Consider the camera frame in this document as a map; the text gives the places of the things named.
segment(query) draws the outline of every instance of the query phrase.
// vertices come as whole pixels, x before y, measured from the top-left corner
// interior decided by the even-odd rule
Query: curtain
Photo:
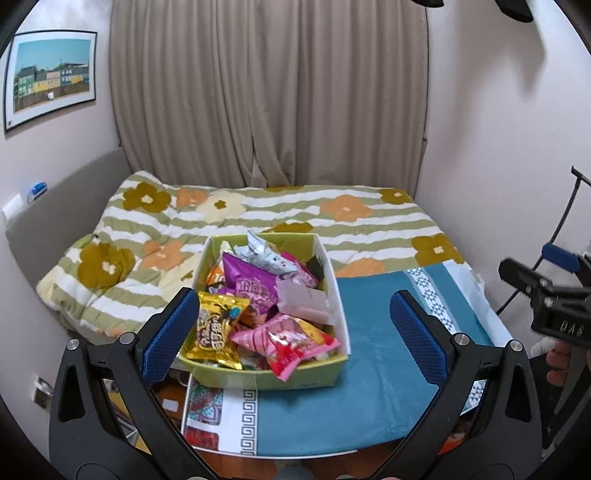
[[[135,169],[414,193],[428,51],[425,9],[410,0],[115,0],[110,45]]]

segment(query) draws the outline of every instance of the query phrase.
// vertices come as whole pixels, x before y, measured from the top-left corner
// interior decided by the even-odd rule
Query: bolt
[[[78,338],[73,338],[72,340],[70,340],[68,342],[68,344],[66,345],[66,348],[68,350],[76,350],[79,345],[80,345],[80,341],[78,340]]]
[[[127,345],[135,340],[135,333],[134,332],[125,332],[119,335],[120,343]]]
[[[521,345],[521,342],[519,342],[518,340],[510,341],[509,346],[515,352],[521,352],[523,350],[523,345]]]
[[[458,333],[453,339],[456,341],[458,345],[467,345],[468,343],[470,343],[470,337],[468,337],[468,335],[465,335],[464,333]]]

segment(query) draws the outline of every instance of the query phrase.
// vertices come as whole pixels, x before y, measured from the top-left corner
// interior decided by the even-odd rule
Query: floral comforter
[[[122,183],[95,231],[67,250],[37,292],[66,327],[94,343],[111,341],[138,331],[192,285],[208,236],[248,229],[317,233],[337,277],[464,262],[402,190],[220,190],[166,185],[142,171]]]

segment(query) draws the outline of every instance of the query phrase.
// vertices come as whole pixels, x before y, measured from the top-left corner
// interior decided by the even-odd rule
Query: headboard
[[[94,230],[109,198],[131,174],[119,147],[49,188],[10,221],[8,245],[33,288],[69,246]]]

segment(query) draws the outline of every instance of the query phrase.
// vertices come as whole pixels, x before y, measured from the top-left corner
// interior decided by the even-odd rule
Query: teal blanket
[[[349,362],[334,387],[259,392],[257,455],[345,452],[399,439],[411,430],[437,387],[425,381],[390,321],[389,300],[398,290],[411,292],[427,313],[476,343],[492,344],[482,323],[497,344],[508,338],[484,295],[477,288],[462,293],[444,264],[339,278],[338,283],[351,339]],[[480,305],[475,306],[478,314],[466,298]],[[466,408],[478,402],[475,389],[473,394]]]

